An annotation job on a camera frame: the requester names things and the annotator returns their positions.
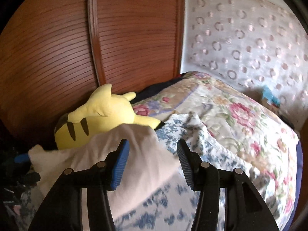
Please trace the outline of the beige printed t-shirt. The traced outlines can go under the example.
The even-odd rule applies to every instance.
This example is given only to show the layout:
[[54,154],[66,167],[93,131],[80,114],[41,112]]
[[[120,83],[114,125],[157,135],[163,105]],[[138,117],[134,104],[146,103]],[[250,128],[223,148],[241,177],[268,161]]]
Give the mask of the beige printed t-shirt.
[[147,126],[122,124],[93,136],[79,148],[45,151],[40,145],[29,152],[30,161],[41,180],[38,188],[46,196],[67,168],[89,169],[115,151],[122,139],[130,143],[130,153],[120,185],[108,194],[114,219],[137,207],[178,169],[180,162],[159,143],[156,132]]

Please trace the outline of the blue floral bedspread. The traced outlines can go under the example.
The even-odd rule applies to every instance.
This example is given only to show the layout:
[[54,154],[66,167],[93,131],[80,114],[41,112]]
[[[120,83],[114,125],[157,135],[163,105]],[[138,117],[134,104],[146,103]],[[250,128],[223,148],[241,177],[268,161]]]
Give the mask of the blue floral bedspread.
[[268,205],[278,228],[295,214],[299,137],[274,113],[206,73],[186,73],[163,90],[153,85],[132,101],[136,114],[160,119],[163,146],[185,139],[202,160],[226,171],[241,168]]

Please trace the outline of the yellow plush toy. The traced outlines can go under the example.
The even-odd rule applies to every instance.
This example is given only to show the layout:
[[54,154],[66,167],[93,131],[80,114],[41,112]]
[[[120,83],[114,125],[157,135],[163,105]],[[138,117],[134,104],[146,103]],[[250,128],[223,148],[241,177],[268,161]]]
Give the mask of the yellow plush toy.
[[131,105],[136,93],[113,94],[112,85],[95,89],[88,101],[63,115],[54,129],[59,150],[85,145],[96,134],[108,132],[121,124],[137,124],[156,129],[161,121],[150,116],[137,115]]

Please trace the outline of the teal item in box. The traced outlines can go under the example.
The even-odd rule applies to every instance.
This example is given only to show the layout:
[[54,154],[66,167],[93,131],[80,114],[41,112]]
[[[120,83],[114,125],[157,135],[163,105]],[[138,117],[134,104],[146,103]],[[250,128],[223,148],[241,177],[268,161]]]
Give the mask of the teal item in box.
[[262,100],[265,100],[270,105],[280,108],[280,99],[274,96],[272,91],[266,85],[262,89]]

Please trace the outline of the dark blue blanket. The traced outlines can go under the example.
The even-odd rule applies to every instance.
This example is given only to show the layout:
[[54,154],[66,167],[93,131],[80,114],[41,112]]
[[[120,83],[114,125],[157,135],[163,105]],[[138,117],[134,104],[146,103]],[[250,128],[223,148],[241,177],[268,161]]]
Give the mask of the dark blue blanket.
[[298,144],[296,145],[296,159],[297,159],[297,166],[296,166],[295,210],[297,209],[300,197],[301,181],[303,173],[303,151],[302,151],[301,141],[299,141]]

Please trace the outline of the wooden sliding wardrobe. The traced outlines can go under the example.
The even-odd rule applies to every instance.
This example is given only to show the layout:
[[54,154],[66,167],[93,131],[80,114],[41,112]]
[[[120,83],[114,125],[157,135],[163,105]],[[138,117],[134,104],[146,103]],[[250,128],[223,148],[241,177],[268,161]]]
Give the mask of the wooden sliding wardrobe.
[[53,131],[99,85],[138,91],[175,78],[184,0],[25,0],[1,33],[1,120]]

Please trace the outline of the sheer circle-patterned curtain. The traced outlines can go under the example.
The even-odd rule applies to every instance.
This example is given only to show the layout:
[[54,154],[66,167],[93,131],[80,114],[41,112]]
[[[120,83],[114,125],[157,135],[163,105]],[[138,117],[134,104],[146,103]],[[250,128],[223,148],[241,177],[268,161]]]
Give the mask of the sheer circle-patterned curtain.
[[307,35],[282,0],[185,0],[181,72],[209,73],[259,99],[267,87],[286,118],[307,119]]

